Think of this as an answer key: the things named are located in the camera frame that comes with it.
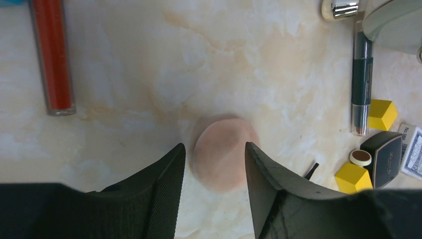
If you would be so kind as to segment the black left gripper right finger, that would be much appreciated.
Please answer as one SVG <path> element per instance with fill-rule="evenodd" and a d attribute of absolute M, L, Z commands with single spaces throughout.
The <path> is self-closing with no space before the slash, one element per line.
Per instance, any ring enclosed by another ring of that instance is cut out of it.
<path fill-rule="evenodd" d="M 419 239 L 422 192 L 364 190 L 344 194 L 275 162 L 254 143 L 245 167 L 257 239 Z"/>

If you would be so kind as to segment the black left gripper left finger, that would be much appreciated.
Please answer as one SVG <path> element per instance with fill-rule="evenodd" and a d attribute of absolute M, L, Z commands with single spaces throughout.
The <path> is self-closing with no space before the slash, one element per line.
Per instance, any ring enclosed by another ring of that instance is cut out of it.
<path fill-rule="evenodd" d="M 160 160 L 102 191 L 61 183 L 0 186 L 3 239 L 172 239 L 186 150 L 177 144 Z"/>

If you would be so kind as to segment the pink makeup sponge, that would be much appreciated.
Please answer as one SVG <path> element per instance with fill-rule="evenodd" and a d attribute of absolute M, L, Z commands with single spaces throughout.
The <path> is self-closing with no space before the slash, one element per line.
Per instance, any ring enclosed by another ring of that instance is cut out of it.
<path fill-rule="evenodd" d="M 240 118 L 221 119 L 199 136 L 192 160 L 193 174 L 208 190 L 228 193 L 246 185 L 245 145 L 260 144 L 250 123 Z"/>

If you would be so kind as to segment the white round drawer organizer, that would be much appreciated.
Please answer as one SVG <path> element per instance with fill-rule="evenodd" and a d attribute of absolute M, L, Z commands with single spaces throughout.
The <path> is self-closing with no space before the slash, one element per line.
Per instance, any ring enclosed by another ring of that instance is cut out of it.
<path fill-rule="evenodd" d="M 357 17 L 369 40 L 422 61 L 420 0 L 323 0 L 321 14 L 327 21 Z"/>

